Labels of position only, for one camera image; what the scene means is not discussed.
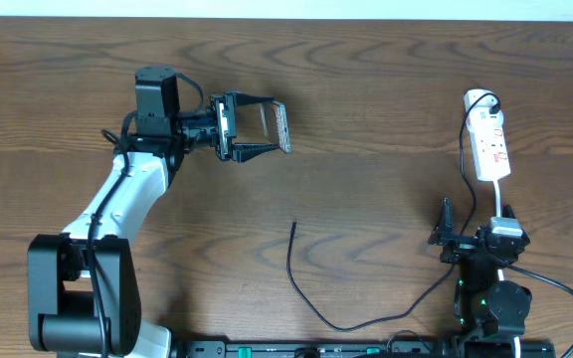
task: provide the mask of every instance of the white background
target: white background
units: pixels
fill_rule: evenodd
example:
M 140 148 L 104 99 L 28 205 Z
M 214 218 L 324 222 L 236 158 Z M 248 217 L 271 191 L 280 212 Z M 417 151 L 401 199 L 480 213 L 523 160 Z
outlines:
M 0 0 L 0 16 L 573 21 L 573 0 Z

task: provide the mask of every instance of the electrical outlet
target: electrical outlet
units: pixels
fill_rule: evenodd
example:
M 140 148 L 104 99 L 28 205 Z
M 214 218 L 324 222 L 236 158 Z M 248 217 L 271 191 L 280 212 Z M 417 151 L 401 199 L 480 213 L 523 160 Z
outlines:
M 464 95 L 466 111 L 483 94 L 491 91 L 486 89 L 471 89 Z M 510 173 L 507 147 L 503 133 L 503 112 L 490 113 L 490 108 L 496 104 L 496 98 L 491 95 L 483 98 L 470 110 L 466 118 L 466 127 L 470 132 L 475 159 L 477 179 L 493 181 L 503 178 Z

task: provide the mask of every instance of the green component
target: green component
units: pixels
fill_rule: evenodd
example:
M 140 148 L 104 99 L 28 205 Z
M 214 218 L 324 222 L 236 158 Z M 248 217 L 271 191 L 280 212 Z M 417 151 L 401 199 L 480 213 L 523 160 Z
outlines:
M 238 348 L 238 358 L 251 358 L 251 348 L 247 347 Z

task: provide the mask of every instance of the wooden surface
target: wooden surface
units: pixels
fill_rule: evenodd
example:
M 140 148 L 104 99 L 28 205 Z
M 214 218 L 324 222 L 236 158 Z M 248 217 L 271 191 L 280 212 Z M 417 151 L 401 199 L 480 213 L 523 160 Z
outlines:
M 133 249 L 146 318 L 233 340 L 457 331 L 454 276 L 409 317 L 345 334 L 305 306 L 285 263 L 298 219 L 295 278 L 324 315 L 352 325 L 404 311 L 448 268 L 426 244 L 442 198 L 460 224 L 470 207 L 457 135 L 472 87 L 503 102 L 503 200 L 532 240 L 519 263 L 573 287 L 573 24 L 0 18 L 0 357 L 44 356 L 28 342 L 28 244 L 88 204 L 111 162 L 99 130 L 119 128 L 133 73 L 158 63 L 205 93 L 275 95 L 294 154 L 185 159 Z M 241 125 L 253 136 L 260 123 Z M 478 225 L 493 196 L 474 182 Z M 533 292 L 526 337 L 564 351 L 573 298 L 506 274 Z

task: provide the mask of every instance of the wooden table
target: wooden table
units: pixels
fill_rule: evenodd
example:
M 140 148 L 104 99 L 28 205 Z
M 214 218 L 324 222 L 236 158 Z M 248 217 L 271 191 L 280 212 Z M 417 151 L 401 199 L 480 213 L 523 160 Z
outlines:
M 571 23 L 0 18 L 0 357 L 43 356 L 28 341 L 28 244 L 58 233 L 104 181 L 111 147 L 99 130 L 135 109 L 133 74 L 149 64 L 205 93 L 275 95 L 294 154 L 185 159 L 133 249 L 147 319 L 232 340 L 457 331 L 454 276 L 409 317 L 346 334 L 312 314 L 285 263 L 298 219 L 295 279 L 331 321 L 406 310 L 448 268 L 427 246 L 442 198 L 459 224 L 470 209 L 457 135 L 475 87 L 503 102 L 503 200 L 532 240 L 519 264 L 573 287 Z M 195 101 L 182 87 L 181 105 Z M 251 115 L 241 126 L 262 131 Z M 474 185 L 473 226 L 493 210 L 491 184 Z M 560 356 L 573 298 L 506 275 L 533 292 L 525 337 L 550 339 Z

